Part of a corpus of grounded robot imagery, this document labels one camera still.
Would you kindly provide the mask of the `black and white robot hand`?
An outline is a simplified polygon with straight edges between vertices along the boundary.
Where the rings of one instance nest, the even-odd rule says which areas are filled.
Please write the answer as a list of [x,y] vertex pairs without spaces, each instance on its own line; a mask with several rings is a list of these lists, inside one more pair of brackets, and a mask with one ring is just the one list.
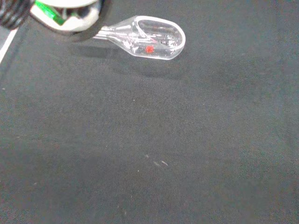
[[54,31],[81,32],[99,21],[103,6],[103,0],[2,0],[0,26],[13,30],[31,16]]

